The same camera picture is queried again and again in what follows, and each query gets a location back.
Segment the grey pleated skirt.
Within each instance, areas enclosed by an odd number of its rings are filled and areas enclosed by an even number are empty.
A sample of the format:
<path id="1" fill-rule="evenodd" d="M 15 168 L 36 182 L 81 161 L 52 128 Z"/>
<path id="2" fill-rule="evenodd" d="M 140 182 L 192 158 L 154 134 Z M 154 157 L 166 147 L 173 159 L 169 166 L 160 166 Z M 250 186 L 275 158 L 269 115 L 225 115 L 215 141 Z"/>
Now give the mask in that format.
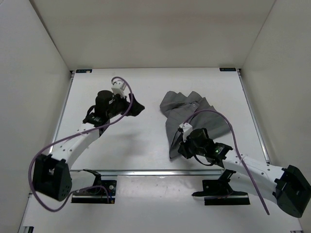
<path id="1" fill-rule="evenodd" d="M 193 129 L 205 128 L 211 139 L 224 136 L 230 132 L 226 121 L 210 105 L 205 97 L 192 91 L 188 96 L 181 92 L 168 91 L 160 104 L 161 113 L 167 118 L 165 127 L 169 143 L 169 158 L 180 156 L 179 143 L 182 141 L 179 125 L 188 122 Z"/>

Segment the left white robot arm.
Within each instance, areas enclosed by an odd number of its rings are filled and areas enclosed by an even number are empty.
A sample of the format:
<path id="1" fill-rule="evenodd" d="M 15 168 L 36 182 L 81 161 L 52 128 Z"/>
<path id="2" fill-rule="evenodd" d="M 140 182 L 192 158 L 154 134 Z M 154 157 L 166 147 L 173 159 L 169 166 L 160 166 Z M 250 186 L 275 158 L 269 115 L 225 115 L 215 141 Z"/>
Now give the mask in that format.
<path id="1" fill-rule="evenodd" d="M 118 115 L 136 117 L 144 109 L 132 93 L 122 97 L 108 90 L 98 92 L 95 104 L 88 109 L 74 137 L 65 139 L 64 143 L 49 155 L 41 153 L 36 157 L 30 178 L 31 189 L 57 201 L 63 201 L 72 190 L 72 165 L 86 148 L 112 125 L 110 120 Z"/>

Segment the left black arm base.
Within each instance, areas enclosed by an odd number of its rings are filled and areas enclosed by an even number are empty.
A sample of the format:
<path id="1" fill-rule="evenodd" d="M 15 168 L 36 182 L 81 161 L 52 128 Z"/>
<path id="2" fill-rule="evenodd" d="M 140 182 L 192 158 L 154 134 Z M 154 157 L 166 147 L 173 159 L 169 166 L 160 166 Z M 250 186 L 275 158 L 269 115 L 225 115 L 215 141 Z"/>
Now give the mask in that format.
<path id="1" fill-rule="evenodd" d="M 71 203 L 114 204 L 116 201 L 117 178 L 105 177 L 91 169 L 72 172 Z"/>

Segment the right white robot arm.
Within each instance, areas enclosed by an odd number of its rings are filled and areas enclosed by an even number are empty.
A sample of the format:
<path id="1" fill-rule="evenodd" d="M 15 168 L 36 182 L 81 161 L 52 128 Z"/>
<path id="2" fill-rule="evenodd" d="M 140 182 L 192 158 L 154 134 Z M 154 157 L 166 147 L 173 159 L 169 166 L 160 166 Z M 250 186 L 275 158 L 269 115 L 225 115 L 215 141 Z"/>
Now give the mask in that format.
<path id="1" fill-rule="evenodd" d="M 212 205 L 214 199 L 223 204 L 224 198 L 244 192 L 273 202 L 290 216 L 302 217 L 311 199 L 311 186 L 298 168 L 273 166 L 246 155 L 239 156 L 231 146 L 213 142 L 205 128 L 180 128 L 179 132 L 182 139 L 178 152 L 183 157 L 203 156 L 208 166 L 224 169 L 218 179 L 204 180 L 203 190 L 192 196 L 204 197 L 205 204 Z"/>

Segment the aluminium table rail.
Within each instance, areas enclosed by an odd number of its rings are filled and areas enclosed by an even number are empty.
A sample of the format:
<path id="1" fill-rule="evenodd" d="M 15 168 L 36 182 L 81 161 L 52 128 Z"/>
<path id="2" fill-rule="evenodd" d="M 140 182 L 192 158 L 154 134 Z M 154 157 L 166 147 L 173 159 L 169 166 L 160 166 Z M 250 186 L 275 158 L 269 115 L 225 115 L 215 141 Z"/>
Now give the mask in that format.
<path id="1" fill-rule="evenodd" d="M 61 125 L 61 122 L 62 122 L 62 119 L 63 119 L 63 115 L 64 115 L 64 112 L 65 112 L 65 108 L 66 108 L 66 105 L 67 105 L 67 102 L 68 102 L 68 98 L 69 98 L 69 94 L 70 94 L 70 90 L 71 90 L 71 87 L 72 87 L 72 83 L 73 83 L 73 79 L 74 79 L 75 73 L 76 73 L 75 70 L 71 70 L 70 71 L 69 86 L 68 86 L 68 89 L 67 89 L 64 101 L 63 101 L 63 105 L 62 105 L 61 112 L 60 112 L 60 115 L 59 115 L 59 118 L 58 118 L 58 121 L 57 121 L 57 124 L 56 124 L 56 128 L 55 128 L 54 133 L 53 133 L 53 137 L 52 137 L 51 143 L 54 143 L 57 140 L 59 129 L 60 129 L 60 125 Z"/>
<path id="2" fill-rule="evenodd" d="M 260 146 L 261 146 L 261 150 L 263 152 L 263 156 L 265 158 L 266 163 L 270 165 L 271 164 L 270 156 L 268 154 L 267 147 L 266 147 L 265 142 L 263 140 L 263 137 L 262 137 L 259 125 L 258 125 L 258 121 L 256 119 L 255 112 L 253 110 L 253 106 L 251 104 L 249 95 L 247 93 L 246 86 L 245 86 L 243 78 L 242 78 L 241 69 L 237 69 L 237 74 L 239 76 L 239 80 L 240 80 L 240 83 L 241 83 L 241 86 L 242 86 L 242 89 L 243 89 L 243 92 L 244 92 L 244 96 L 245 96 L 245 99 L 246 99 L 246 102 L 247 102 L 247 105 L 248 105 L 248 108 L 249 108 L 249 111 L 250 111 L 250 114 L 251 114 L 251 118 L 253 120 L 253 124 L 254 124 L 255 129 L 256 129 L 256 133 L 257 133 L 258 140 L 259 140 L 259 143 L 260 143 Z"/>

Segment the front aluminium rail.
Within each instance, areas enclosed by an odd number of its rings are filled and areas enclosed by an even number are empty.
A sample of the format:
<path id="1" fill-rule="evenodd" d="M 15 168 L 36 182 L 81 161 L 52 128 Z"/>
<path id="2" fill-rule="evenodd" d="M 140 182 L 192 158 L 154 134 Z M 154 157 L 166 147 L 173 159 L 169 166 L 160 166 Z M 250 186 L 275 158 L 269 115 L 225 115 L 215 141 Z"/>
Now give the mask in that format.
<path id="1" fill-rule="evenodd" d="M 92 175 L 94 177 L 108 176 L 220 176 L 222 169 L 195 169 L 195 170 L 73 170 L 69 171 L 65 177 L 77 177 Z"/>

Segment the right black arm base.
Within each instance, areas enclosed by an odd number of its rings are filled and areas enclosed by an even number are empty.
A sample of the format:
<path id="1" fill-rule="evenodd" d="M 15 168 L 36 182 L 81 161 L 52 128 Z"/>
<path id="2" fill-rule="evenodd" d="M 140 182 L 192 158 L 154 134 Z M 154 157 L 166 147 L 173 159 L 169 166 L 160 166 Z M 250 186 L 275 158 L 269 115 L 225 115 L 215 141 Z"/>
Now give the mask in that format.
<path id="1" fill-rule="evenodd" d="M 226 169 L 218 179 L 202 180 L 203 190 L 196 191 L 191 196 L 204 198 L 205 206 L 250 205 L 248 194 L 233 190 L 229 184 L 235 173 Z"/>

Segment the left blue corner sticker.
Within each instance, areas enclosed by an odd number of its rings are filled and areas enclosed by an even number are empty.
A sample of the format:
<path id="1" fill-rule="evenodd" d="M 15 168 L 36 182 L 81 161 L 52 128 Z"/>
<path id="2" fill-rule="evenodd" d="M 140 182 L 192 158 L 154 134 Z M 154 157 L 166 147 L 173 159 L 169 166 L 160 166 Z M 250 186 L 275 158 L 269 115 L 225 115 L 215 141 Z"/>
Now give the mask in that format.
<path id="1" fill-rule="evenodd" d="M 92 69 L 77 69 L 75 73 L 91 73 Z"/>

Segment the right blue corner sticker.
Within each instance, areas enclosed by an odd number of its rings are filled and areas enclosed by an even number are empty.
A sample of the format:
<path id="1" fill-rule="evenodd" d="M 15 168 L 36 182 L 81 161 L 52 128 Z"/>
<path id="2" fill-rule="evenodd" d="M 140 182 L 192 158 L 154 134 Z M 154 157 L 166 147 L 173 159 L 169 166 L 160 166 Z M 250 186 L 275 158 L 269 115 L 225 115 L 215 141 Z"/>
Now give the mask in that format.
<path id="1" fill-rule="evenodd" d="M 236 72 L 236 69 L 233 67 L 220 67 L 219 70 L 221 72 Z"/>

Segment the blue corner sticker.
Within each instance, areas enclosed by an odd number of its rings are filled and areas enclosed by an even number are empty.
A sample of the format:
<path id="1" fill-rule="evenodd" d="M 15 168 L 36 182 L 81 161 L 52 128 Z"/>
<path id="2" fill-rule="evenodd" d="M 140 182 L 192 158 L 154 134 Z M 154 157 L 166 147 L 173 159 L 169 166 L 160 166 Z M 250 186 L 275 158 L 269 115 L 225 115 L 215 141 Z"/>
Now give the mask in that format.
<path id="1" fill-rule="evenodd" d="M 91 73 L 92 69 L 77 69 L 75 73 Z"/>
<path id="2" fill-rule="evenodd" d="M 236 69 L 233 67 L 220 67 L 219 70 L 221 72 L 236 72 Z"/>

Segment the left aluminium table rail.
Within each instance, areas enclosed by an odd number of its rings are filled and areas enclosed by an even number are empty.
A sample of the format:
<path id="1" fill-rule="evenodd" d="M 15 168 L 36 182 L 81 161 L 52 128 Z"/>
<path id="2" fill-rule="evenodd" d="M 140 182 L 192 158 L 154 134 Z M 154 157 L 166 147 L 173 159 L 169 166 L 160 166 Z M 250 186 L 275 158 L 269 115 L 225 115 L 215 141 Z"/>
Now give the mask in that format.
<path id="1" fill-rule="evenodd" d="M 54 143 L 57 140 L 59 129 L 60 129 L 60 125 L 61 125 L 61 122 L 62 122 L 62 119 L 63 119 L 63 115 L 64 115 L 64 112 L 65 112 L 65 108 L 66 108 L 66 105 L 67 105 L 67 102 L 68 102 L 68 98 L 69 98 L 69 94 L 70 94 L 70 90 L 71 90 L 71 87 L 72 87 L 72 83 L 73 83 L 73 79 L 74 79 L 75 73 L 76 73 L 75 70 L 71 70 L 70 71 L 69 86 L 68 86 L 68 89 L 67 89 L 64 101 L 63 101 L 63 105 L 62 105 L 61 112 L 60 112 L 60 115 L 59 115 L 59 118 L 58 118 L 58 121 L 57 121 L 57 124 L 56 124 L 56 128 L 55 128 L 54 133 L 53 133 L 53 137 L 52 137 L 51 143 Z"/>

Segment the right aluminium table rail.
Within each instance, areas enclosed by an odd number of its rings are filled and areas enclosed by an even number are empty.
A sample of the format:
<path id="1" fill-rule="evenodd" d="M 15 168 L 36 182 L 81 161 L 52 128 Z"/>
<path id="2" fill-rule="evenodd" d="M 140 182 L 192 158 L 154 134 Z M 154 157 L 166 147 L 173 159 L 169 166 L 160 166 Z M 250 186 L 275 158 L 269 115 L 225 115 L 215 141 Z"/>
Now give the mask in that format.
<path id="1" fill-rule="evenodd" d="M 259 143 L 260 143 L 260 146 L 261 146 L 261 150 L 263 152 L 263 156 L 265 158 L 266 163 L 270 165 L 271 164 L 270 156 L 268 154 L 267 147 L 266 147 L 265 142 L 263 140 L 263 137 L 262 137 L 259 125 L 258 125 L 258 121 L 256 119 L 255 112 L 253 110 L 253 106 L 251 104 L 249 95 L 247 93 L 246 86 L 245 86 L 243 78 L 242 78 L 241 69 L 237 69 L 237 74 L 239 76 L 239 80 L 240 80 L 240 83 L 241 83 L 241 86 L 242 86 L 242 89 L 243 89 L 243 92 L 244 92 L 244 96 L 245 96 L 245 99 L 246 99 L 246 102 L 247 102 L 247 105 L 248 105 L 248 108 L 249 108 L 249 111 L 250 111 L 250 114 L 251 114 L 251 118 L 253 120 L 253 124 L 254 124 L 255 129 L 256 129 L 256 133 L 257 133 L 258 140 L 259 140 Z"/>

